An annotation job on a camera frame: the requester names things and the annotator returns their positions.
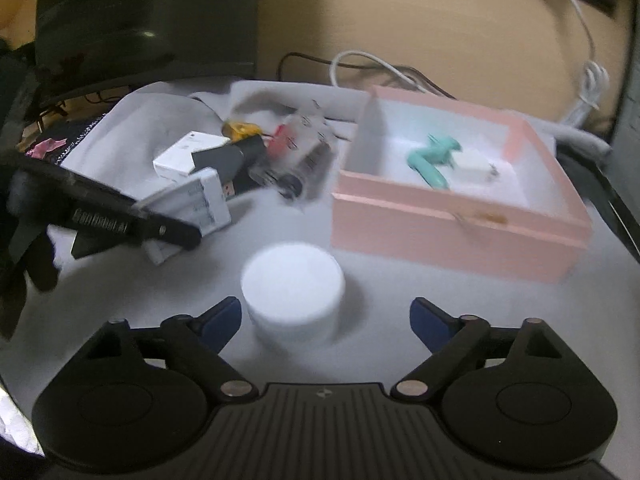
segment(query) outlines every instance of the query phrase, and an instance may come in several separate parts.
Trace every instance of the cardboard box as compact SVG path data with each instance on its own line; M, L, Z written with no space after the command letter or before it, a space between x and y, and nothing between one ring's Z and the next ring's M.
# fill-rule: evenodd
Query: cardboard box
M429 135L483 152L500 177L468 186L445 168L450 189L431 189L406 164ZM582 200L527 121L430 94L372 91L334 190L335 247L556 282L590 237Z

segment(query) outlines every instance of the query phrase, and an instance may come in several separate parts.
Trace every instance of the white cylindrical container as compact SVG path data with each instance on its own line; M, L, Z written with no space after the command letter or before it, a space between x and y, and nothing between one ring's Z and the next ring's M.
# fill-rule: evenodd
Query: white cylindrical container
M325 250L301 242L268 246L242 271L242 294L262 336L301 351L334 333L344 275Z

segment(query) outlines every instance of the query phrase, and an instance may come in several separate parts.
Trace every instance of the gray cloth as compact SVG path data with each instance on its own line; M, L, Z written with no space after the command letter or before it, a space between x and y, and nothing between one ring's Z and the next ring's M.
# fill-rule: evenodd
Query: gray cloth
M576 151L593 160L598 165L603 164L611 152L611 146L600 137L590 134L589 132L578 130L566 124L545 121L544 119L515 112L514 110L508 110L508 112L526 119L543 139L545 137L552 137L558 142L570 144Z
M191 129L211 133L220 118L186 95L206 90L163 86L123 99L74 150L65 165L120 187L154 176L151 161ZM300 92L305 86L300 85ZM348 137L352 124L334 123ZM347 141L341 141L344 154ZM73 237L50 230L62 265L50 294L30 290L14 339L0 353L0 374L28 414L49 381L103 322L127 318L155 326L178 313L196 316L225 296L237 296L247 259L260 248L304 240L330 249L331 196L336 161L324 192L303 206L260 189L230 202L232 224L191 252L160 267L142 250L119 247L84 260L69 255ZM614 397L620 420L603 464L620 478L640 471L640 267L593 211L586 254L557 285L505 281L378 256L331 250L346 276L338 332L323 348L281 354L255 336L246 312L222 357L249 380L335 383L382 382L389 388L429 355L409 327L412 299L424 296L453 316L473 313L495 326L545 319Z

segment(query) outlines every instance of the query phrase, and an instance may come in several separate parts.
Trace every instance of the computer monitor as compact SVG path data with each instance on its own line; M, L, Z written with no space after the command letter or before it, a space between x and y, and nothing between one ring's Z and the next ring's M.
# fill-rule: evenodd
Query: computer monitor
M125 85L254 76L257 0L38 0L40 104Z

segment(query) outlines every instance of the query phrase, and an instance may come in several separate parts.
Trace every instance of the white small box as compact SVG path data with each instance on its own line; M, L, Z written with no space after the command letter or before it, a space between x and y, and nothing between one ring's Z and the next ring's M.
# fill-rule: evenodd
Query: white small box
M452 152L451 165L456 178L469 184L486 184L497 176L496 167L476 150Z
M219 148L230 139L219 135L189 132L154 159L158 176L181 182L195 169L191 153Z
M204 168L178 184L171 184L139 200L134 207L193 224L200 229L203 237L231 223L218 172L211 168ZM142 246L156 265L181 250L160 240L145 240Z

